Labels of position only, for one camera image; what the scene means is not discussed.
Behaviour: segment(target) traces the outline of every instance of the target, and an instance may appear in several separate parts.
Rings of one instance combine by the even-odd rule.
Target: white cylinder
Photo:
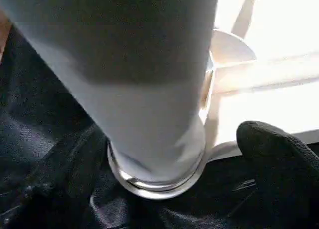
[[[112,142],[120,167],[173,181],[205,147],[198,117],[217,0],[0,0]]]

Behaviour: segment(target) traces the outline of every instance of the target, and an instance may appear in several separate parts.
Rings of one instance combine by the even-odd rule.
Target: black knit fabric
[[[319,158],[300,140],[262,122],[244,122],[238,146],[254,170],[263,206],[282,227],[314,226],[311,202],[319,184]]]

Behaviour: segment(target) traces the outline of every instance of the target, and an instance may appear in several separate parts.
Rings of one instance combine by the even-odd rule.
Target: black fabric
[[[300,140],[262,122],[244,122],[237,129],[237,143],[254,169],[263,205],[277,225],[314,227],[317,211],[319,158]]]
[[[0,228],[276,226],[243,157],[208,163],[170,200],[126,191],[109,168],[107,138],[14,28],[0,81]]]

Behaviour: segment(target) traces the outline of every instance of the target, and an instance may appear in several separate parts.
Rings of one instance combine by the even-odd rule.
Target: black leather
[[[107,143],[13,28],[0,66],[0,228],[273,226],[243,157],[210,162],[189,191],[152,201],[116,181]]]

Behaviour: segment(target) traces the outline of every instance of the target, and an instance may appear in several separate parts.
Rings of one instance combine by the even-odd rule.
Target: metal ring
[[[125,189],[143,198],[163,200],[184,193],[197,182],[204,171],[209,158],[209,153],[207,151],[207,147],[205,147],[197,167],[186,177],[168,184],[149,184],[133,178],[119,167],[110,146],[108,146],[108,160],[113,175]]]

